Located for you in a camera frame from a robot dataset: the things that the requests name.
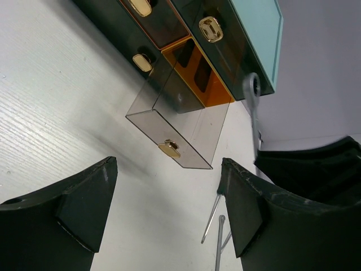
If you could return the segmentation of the small combination wrench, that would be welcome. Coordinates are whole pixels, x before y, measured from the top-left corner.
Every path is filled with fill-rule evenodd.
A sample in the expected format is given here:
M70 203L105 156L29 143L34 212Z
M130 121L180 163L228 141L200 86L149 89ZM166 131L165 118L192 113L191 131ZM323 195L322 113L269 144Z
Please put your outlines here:
M218 238L217 238L217 250L215 255L215 271L219 271L221 263L221 253L222 253L222 238L223 238L223 226L225 222L225 216L220 215L218 219Z

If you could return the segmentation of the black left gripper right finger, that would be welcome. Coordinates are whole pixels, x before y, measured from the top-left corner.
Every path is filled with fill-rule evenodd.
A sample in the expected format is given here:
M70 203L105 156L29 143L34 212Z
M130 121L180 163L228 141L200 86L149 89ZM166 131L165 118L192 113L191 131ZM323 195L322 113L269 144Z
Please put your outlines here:
M303 198L223 158L235 255L244 270L359 270L360 204Z

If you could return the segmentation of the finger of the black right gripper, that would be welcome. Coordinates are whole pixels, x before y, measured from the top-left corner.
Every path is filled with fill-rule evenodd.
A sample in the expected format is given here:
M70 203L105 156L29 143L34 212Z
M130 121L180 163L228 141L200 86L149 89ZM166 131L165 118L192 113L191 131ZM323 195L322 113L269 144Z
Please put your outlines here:
M347 136L300 151L259 151L254 162L275 185L316 202L360 202L360 144Z

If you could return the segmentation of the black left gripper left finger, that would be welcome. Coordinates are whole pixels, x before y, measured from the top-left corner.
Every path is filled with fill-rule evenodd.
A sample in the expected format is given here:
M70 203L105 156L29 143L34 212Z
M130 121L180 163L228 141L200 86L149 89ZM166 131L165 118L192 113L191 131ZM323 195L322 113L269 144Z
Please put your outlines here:
M109 156L1 203L1 270L90 270L117 181Z

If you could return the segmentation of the green handled long screwdriver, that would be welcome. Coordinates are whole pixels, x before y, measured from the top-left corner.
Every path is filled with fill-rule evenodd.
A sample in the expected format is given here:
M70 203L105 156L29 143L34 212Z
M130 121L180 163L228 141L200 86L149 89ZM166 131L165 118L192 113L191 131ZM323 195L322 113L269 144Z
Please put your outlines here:
M210 229L210 226L212 224L212 221L214 219L214 216L215 216L215 212L219 206L219 202L221 200L221 197L222 195L221 194L217 194L216 197L215 197L215 201L213 203L213 206L212 206L212 210L210 212L210 215L209 215L209 218L208 218L208 222L206 224L206 227L205 227L205 230L204 230L204 233L202 235L202 239L201 239L201 244L203 244L205 242L205 239L207 237L207 234L209 232L209 229Z

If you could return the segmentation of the green handled short screwdriver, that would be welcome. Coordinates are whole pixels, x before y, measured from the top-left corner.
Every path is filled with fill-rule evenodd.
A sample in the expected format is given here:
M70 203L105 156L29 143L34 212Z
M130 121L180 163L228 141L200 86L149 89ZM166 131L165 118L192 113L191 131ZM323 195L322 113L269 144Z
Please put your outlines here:
M227 234L226 239L224 240L224 242L223 242L223 244L222 244L222 246L221 246L221 251L223 251L223 250L225 249L225 247L227 246L227 244L228 244L228 242L230 241L231 237L232 237L232 233L229 232L229 233Z

